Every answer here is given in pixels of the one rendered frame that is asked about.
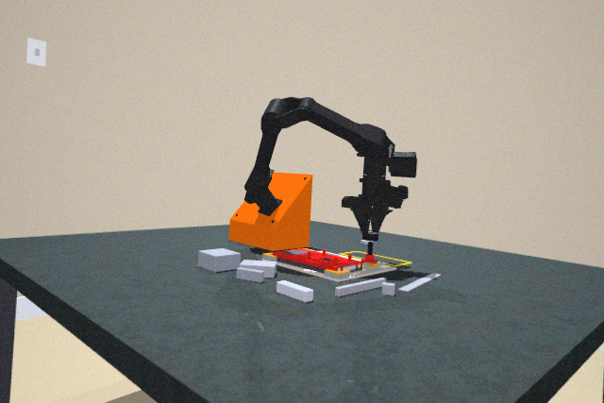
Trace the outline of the red rectangular plate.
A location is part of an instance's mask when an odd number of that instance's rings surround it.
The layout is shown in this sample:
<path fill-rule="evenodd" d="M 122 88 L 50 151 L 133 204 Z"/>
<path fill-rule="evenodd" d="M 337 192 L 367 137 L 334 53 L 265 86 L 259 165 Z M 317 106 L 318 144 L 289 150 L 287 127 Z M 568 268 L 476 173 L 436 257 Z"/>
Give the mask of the red rectangular plate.
<path fill-rule="evenodd" d="M 325 269 L 337 272 L 348 270 L 350 273 L 362 270 L 362 261 L 351 260 L 352 255 L 348 255 L 348 259 L 342 258 L 326 254 L 325 249 L 323 249 L 323 253 L 320 253 L 300 248 L 273 252 L 273 255 L 277 256 L 277 261 L 279 262 L 321 273 L 324 273 Z"/>

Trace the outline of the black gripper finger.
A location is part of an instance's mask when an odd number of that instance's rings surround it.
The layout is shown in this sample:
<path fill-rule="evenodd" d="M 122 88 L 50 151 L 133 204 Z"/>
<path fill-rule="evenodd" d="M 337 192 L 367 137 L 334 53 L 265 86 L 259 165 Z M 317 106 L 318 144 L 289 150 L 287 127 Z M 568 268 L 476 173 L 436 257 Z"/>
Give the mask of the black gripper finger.
<path fill-rule="evenodd" d="M 375 210 L 355 210 L 355 209 L 350 209 L 350 210 L 353 211 L 353 213 L 357 219 L 357 222 L 361 229 L 362 236 L 367 237 L 368 231 L 369 231 L 370 219 L 371 219 L 371 216 L 374 214 Z"/>
<path fill-rule="evenodd" d="M 380 210 L 380 209 L 373 209 L 373 208 L 372 208 L 372 210 L 375 210 L 374 214 L 371 216 L 371 219 L 370 219 L 372 232 L 378 233 L 385 216 L 393 210 Z"/>

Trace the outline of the small black and grey wheel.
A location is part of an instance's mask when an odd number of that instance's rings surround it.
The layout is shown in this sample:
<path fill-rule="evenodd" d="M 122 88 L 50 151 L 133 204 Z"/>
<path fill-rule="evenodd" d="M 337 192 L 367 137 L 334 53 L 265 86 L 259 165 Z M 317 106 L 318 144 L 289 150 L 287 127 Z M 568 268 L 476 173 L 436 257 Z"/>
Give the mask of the small black and grey wheel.
<path fill-rule="evenodd" d="M 377 241 L 378 240 L 378 233 L 368 231 L 368 236 L 367 237 L 363 237 L 362 236 L 362 239 L 365 240 L 365 241 Z"/>

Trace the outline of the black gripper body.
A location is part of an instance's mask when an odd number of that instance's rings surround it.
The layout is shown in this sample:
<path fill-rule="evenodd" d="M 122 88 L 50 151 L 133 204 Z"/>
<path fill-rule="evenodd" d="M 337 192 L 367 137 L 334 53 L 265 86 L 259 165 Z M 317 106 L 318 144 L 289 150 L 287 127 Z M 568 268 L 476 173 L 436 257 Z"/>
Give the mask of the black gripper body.
<path fill-rule="evenodd" d="M 388 210 L 389 207 L 394 209 L 401 209 L 399 203 L 389 203 L 387 200 L 374 196 L 374 190 L 377 184 L 387 184 L 388 180 L 385 180 L 386 176 L 369 176 L 363 175 L 360 178 L 362 182 L 362 192 L 359 196 L 345 196 L 342 199 L 342 208 L 350 208 L 355 210 Z"/>

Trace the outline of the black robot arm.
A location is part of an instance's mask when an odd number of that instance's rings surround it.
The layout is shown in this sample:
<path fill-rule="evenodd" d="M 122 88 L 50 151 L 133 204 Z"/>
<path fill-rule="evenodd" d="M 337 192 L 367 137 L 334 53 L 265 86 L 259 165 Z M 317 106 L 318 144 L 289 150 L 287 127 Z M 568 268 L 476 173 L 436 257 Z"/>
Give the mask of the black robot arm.
<path fill-rule="evenodd" d="M 255 166 L 247 179 L 244 201 L 256 203 L 259 213 L 270 216 L 283 202 L 275 198 L 268 186 L 275 170 L 269 164 L 282 128 L 299 122 L 309 121 L 328 132 L 348 141 L 364 157 L 363 174 L 369 176 L 386 176 L 386 166 L 391 176 L 415 177 L 417 157 L 415 152 L 395 152 L 395 144 L 387 137 L 386 132 L 377 126 L 355 123 L 341 114 L 315 102 L 310 97 L 272 99 L 261 117 L 262 138 Z M 384 155 L 383 155 L 384 154 Z M 377 184 L 374 196 L 387 202 L 402 204 L 408 198 L 408 187 L 399 185 Z"/>

